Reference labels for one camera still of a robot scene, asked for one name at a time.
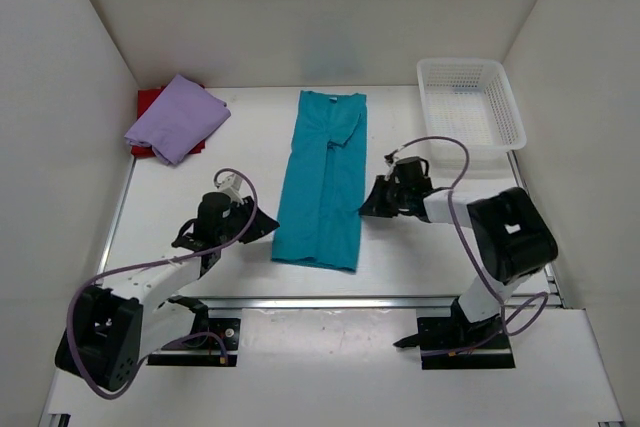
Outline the teal t shirt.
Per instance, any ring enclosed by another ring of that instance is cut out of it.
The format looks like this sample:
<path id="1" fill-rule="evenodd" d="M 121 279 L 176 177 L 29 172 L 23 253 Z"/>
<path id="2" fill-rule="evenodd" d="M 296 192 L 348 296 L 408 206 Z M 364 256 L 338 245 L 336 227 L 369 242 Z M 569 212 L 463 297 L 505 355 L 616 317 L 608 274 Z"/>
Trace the teal t shirt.
<path id="1" fill-rule="evenodd" d="M 357 270 L 365 200 L 367 97 L 302 91 L 272 259 Z"/>

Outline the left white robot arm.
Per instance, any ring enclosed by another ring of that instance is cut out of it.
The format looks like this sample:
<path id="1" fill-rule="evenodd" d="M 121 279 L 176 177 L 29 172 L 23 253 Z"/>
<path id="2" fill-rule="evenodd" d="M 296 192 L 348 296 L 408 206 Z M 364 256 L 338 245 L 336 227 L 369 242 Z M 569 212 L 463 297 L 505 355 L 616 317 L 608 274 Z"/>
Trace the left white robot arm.
<path id="1" fill-rule="evenodd" d="M 178 230 L 160 265 L 132 270 L 107 287 L 90 283 L 75 294 L 54 364 L 112 400 L 130 386 L 146 358 L 163 349 L 227 347 L 212 331 L 207 305 L 180 294 L 220 260 L 223 248 L 249 244 L 279 228 L 250 197 L 202 197 L 194 218 Z"/>

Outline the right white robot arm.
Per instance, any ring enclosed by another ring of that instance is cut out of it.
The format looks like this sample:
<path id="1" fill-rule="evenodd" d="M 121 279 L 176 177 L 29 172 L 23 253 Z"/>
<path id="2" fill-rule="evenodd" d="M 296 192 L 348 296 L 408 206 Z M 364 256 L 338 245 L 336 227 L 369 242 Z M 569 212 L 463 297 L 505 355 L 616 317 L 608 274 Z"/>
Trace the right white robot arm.
<path id="1" fill-rule="evenodd" d="M 359 214 L 454 226 L 476 270 L 449 322 L 450 337 L 464 347 L 476 344 L 515 290 L 558 255 L 555 238 L 523 188 L 480 197 L 435 187 L 428 161 L 417 156 L 395 161 L 378 175 Z"/>

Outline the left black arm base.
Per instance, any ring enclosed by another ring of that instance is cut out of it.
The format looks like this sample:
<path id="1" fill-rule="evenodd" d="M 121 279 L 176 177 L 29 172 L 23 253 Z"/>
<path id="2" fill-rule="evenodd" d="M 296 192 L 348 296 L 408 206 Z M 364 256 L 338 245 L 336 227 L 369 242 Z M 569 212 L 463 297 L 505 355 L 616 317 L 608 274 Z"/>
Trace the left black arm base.
<path id="1" fill-rule="evenodd" d="M 167 347 L 151 353 L 149 366 L 236 367 L 241 333 L 240 317 L 213 314 L 201 300 L 175 296 L 168 304 L 193 315 L 187 340 L 173 340 Z"/>

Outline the lilac t shirt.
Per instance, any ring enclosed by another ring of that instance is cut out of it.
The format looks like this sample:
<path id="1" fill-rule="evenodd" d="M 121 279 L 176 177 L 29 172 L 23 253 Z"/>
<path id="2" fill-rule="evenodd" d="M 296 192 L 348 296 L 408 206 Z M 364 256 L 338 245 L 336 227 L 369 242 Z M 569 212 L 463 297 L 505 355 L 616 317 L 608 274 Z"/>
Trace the lilac t shirt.
<path id="1" fill-rule="evenodd" d="M 230 117 L 224 101 L 176 74 L 124 138 L 130 146 L 150 148 L 162 163 L 177 166 Z"/>

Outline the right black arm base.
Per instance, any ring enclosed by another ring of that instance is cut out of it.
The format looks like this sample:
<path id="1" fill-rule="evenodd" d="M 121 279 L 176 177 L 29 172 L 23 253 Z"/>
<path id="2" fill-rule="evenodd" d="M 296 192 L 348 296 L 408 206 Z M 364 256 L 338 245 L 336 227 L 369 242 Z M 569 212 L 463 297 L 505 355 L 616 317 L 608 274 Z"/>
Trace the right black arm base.
<path id="1" fill-rule="evenodd" d="M 418 348 L 423 370 L 501 370 L 516 367 L 509 338 L 497 321 L 465 330 L 452 317 L 418 317 L 417 332 L 396 341 Z"/>

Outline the white plastic basket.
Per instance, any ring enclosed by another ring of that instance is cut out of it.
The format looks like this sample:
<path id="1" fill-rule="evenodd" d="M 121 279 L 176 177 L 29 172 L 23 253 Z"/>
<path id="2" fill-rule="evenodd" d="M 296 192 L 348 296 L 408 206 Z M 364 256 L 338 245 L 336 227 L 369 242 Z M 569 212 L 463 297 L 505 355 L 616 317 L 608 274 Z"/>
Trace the white plastic basket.
<path id="1" fill-rule="evenodd" d="M 460 141 L 477 163 L 493 163 L 526 146 L 521 115 L 501 63 L 422 59 L 417 80 L 428 135 Z"/>

